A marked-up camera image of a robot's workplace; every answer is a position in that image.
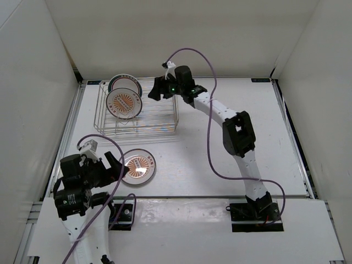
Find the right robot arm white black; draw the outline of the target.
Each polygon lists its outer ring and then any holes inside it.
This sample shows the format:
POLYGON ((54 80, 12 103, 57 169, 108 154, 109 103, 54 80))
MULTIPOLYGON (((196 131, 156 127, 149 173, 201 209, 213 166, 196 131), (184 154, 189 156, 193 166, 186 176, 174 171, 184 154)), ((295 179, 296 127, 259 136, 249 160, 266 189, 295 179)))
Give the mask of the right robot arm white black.
POLYGON ((166 73, 155 78, 148 97, 159 101, 179 95, 186 104, 208 115, 210 122, 221 126, 223 146, 235 159, 244 180, 247 214, 252 219, 261 219, 272 204, 272 198, 256 164, 256 137, 248 112, 236 112, 215 100, 203 86, 195 84, 189 67, 178 67, 170 61, 162 67, 166 73))

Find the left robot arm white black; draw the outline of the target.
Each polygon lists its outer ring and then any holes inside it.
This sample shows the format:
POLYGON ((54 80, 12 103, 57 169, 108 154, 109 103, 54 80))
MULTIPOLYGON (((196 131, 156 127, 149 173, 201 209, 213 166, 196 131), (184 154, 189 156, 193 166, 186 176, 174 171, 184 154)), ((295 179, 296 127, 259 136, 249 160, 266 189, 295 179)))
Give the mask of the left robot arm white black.
POLYGON ((106 152, 110 167, 92 151, 64 157, 60 161, 63 176, 54 185, 53 198, 58 217, 64 225, 75 263, 113 263, 108 246, 108 226, 116 208, 110 193, 92 193, 119 182, 129 168, 120 163, 111 152, 106 152))

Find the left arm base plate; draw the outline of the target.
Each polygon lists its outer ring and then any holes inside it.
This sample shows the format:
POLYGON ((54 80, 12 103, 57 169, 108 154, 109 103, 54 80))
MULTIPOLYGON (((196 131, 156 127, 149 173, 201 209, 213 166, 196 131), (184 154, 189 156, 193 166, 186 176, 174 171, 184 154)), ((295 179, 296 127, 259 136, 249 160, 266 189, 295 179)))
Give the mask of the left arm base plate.
POLYGON ((131 231, 135 221, 136 198, 113 201, 114 210, 109 218, 109 231, 131 231))

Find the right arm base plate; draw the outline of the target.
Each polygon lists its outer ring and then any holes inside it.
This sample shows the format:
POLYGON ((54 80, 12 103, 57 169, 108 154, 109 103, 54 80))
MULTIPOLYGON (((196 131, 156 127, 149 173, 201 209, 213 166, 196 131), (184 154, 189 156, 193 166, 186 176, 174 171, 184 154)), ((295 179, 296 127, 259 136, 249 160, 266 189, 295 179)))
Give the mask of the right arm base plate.
POLYGON ((259 214, 256 214, 246 202, 230 203, 225 209, 230 213, 232 232, 234 233, 284 231, 279 207, 276 202, 273 202, 259 214))

